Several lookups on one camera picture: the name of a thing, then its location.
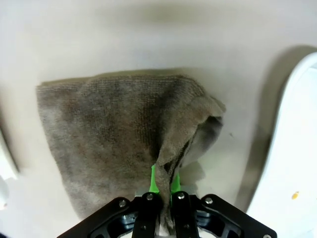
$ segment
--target towel fold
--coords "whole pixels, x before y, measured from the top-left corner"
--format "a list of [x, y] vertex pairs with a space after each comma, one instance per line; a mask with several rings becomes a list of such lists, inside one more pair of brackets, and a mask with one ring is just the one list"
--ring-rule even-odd
[[95, 76], [37, 87], [38, 110], [64, 187], [81, 219], [156, 184], [173, 233], [170, 183], [217, 139], [224, 105], [184, 75]]

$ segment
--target white object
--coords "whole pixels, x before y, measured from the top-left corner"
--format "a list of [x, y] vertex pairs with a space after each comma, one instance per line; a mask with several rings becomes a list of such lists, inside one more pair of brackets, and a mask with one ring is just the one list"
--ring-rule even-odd
[[0, 210], [3, 210], [6, 208], [7, 200], [9, 198], [9, 189], [3, 180], [3, 178], [0, 176]]
[[295, 238], [317, 225], [317, 53], [292, 71], [248, 214]]
[[18, 171], [0, 130], [0, 176], [2, 176], [3, 179], [17, 179], [17, 174]]

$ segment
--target gray towel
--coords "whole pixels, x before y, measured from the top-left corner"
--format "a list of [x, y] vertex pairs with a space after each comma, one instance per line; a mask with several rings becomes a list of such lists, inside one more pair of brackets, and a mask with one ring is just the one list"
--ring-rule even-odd
[[224, 105], [184, 75], [129, 75], [44, 83], [38, 109], [51, 153], [81, 219], [156, 183], [161, 224], [173, 233], [170, 183], [217, 139]]

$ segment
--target bolt head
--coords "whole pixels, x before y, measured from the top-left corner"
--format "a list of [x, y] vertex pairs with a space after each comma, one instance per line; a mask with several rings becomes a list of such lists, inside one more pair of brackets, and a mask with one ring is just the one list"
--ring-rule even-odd
[[184, 199], [185, 198], [185, 195], [181, 192], [177, 195], [177, 198], [178, 199]]
[[211, 199], [211, 197], [206, 197], [206, 198], [205, 198], [205, 203], [206, 203], [206, 204], [212, 204], [212, 203], [213, 203], [213, 200]]
[[152, 201], [153, 198], [154, 198], [153, 194], [150, 193], [150, 194], [147, 195], [147, 200], [148, 201]]
[[125, 200], [122, 200], [119, 202], [119, 207], [125, 207], [127, 205], [127, 202]]

